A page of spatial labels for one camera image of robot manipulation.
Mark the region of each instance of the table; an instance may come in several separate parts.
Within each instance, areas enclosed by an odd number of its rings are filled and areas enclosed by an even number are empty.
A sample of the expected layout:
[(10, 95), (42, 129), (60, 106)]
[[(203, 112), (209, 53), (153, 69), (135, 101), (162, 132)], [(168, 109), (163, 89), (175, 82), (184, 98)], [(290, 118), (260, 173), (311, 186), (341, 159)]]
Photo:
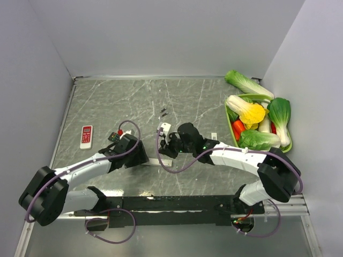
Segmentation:
[[(192, 122), (204, 137), (211, 138), (211, 132), (216, 132), (219, 141), (230, 145), (233, 138), (225, 114), (225, 99), (240, 93), (223, 78), (76, 81), (53, 168), (82, 161), (107, 146), (108, 136), (126, 119), (137, 123), (147, 155), (156, 158), (155, 135), (163, 108), (169, 114), (161, 120), (172, 124), (171, 131)], [(94, 127), (90, 150), (79, 149), (84, 125)], [(179, 154), (173, 160), (173, 167), (181, 168), (192, 159), (191, 154)], [(241, 185), (256, 180), (248, 172), (202, 163), (195, 163), (177, 175), (167, 173), (162, 167), (140, 165), (96, 177), (76, 189), (95, 186), (111, 196), (216, 195), (234, 194)]]

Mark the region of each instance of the gray marble tabletop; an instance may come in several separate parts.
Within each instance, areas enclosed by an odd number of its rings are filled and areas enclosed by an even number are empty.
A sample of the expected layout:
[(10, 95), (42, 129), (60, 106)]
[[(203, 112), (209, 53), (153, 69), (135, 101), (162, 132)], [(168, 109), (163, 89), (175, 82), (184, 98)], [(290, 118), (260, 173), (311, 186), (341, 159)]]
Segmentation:
[[(84, 160), (110, 144), (108, 136), (126, 119), (138, 124), (147, 155), (156, 158), (156, 128), (164, 107), (169, 114), (162, 120), (172, 124), (171, 131), (192, 122), (204, 137), (211, 138), (211, 132), (216, 132), (219, 141), (230, 145), (233, 138), (224, 102), (229, 95), (240, 93), (223, 78), (78, 80), (53, 168)], [(79, 149), (84, 125), (94, 127), (90, 150)], [(130, 128), (130, 124), (123, 126), (124, 130)], [(179, 154), (172, 169), (181, 168), (192, 159), (191, 154)], [(162, 167), (140, 165), (93, 178), (76, 189), (95, 186), (112, 196), (215, 195), (234, 194), (242, 184), (256, 180), (257, 177), (242, 170), (202, 163), (195, 163), (177, 175), (167, 173)]]

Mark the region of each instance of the red object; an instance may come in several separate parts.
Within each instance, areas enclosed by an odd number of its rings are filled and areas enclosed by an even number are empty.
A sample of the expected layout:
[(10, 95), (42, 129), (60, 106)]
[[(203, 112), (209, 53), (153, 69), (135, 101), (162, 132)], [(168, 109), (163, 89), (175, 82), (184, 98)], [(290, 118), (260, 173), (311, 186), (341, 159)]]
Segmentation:
[(81, 143), (89, 143), (91, 142), (91, 133), (92, 127), (91, 126), (84, 126), (82, 130), (82, 140)]
[(236, 141), (238, 142), (239, 139), (240, 139), (240, 135), (239, 135), (238, 132), (235, 130), (234, 124), (233, 124), (232, 122), (231, 122), (231, 127), (232, 127), (232, 131), (234, 132), (235, 139), (236, 139)]
[(236, 120), (233, 127), (239, 135), (245, 130), (244, 124), (240, 120)]
[(272, 129), (272, 133), (273, 133), (273, 134), (276, 134), (276, 133), (277, 133), (277, 128), (275, 127), (275, 125), (274, 125), (273, 122), (270, 123), (270, 128)]

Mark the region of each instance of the gray wall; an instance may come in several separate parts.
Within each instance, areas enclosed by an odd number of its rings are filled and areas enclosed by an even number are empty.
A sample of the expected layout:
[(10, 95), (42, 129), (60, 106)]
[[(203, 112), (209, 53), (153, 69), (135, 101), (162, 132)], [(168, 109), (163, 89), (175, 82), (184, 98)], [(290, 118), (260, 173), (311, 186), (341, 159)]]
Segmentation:
[(28, 1), (0, 1), (0, 252), (13, 256), (24, 223), (18, 199), (48, 165), (71, 78)]
[(343, 2), (306, 0), (263, 79), (289, 99), (289, 153), (303, 172), (304, 195), (324, 256), (342, 256)]
[(29, 0), (72, 76), (263, 77), (304, 0)]

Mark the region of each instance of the green basket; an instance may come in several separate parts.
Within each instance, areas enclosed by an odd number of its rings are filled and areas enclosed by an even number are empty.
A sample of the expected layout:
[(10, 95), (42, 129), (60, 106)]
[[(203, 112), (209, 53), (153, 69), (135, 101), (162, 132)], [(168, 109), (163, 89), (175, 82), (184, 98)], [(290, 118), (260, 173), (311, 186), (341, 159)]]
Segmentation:
[[(255, 102), (270, 102), (271, 98), (267, 95), (257, 95), (257, 94), (244, 94), (244, 95), (238, 95), (240, 98), (242, 97), (247, 97), (252, 99)], [(224, 103), (225, 106), (225, 113), (226, 113), (226, 117), (227, 117), (227, 121), (229, 122), (229, 129), (232, 135), (232, 138), (234, 139), (234, 144), (235, 147), (239, 147), (238, 143), (235, 139), (235, 135), (234, 135), (234, 131), (232, 130), (232, 126), (231, 126), (231, 122), (230, 122), (230, 118), (229, 118), (229, 113), (232, 112), (227, 106), (226, 103)], [(282, 152), (286, 153), (288, 152), (291, 148), (292, 148), (292, 139), (290, 137), (289, 131), (287, 130), (287, 135), (289, 137), (290, 140), (290, 144), (286, 147), (280, 147), (280, 149), (282, 150)]]

